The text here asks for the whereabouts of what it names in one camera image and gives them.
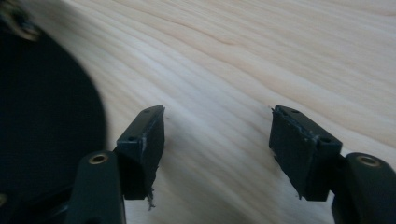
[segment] wood grain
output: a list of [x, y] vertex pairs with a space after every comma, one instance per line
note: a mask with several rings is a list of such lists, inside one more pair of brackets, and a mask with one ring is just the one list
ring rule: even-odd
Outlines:
[[128, 223], [333, 223], [268, 147], [271, 107], [305, 113], [396, 167], [396, 2], [26, 0], [89, 72], [109, 146], [149, 106], [165, 110], [157, 207]]

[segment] screw hole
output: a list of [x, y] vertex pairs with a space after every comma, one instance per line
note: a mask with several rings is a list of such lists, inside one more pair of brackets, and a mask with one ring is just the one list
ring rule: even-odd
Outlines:
[[332, 140], [330, 140], [330, 138], [327, 138], [327, 137], [320, 137], [319, 140], [324, 143], [330, 143], [332, 141]]
[[108, 156], [106, 154], [102, 153], [102, 154], [97, 154], [97, 155], [92, 156], [90, 158], [89, 162], [92, 165], [96, 165], [96, 164], [100, 164], [102, 162], [107, 161], [107, 159], [108, 159]]
[[359, 156], [357, 159], [359, 162], [361, 162], [367, 166], [378, 167], [380, 165], [378, 160], [368, 157], [368, 156]]

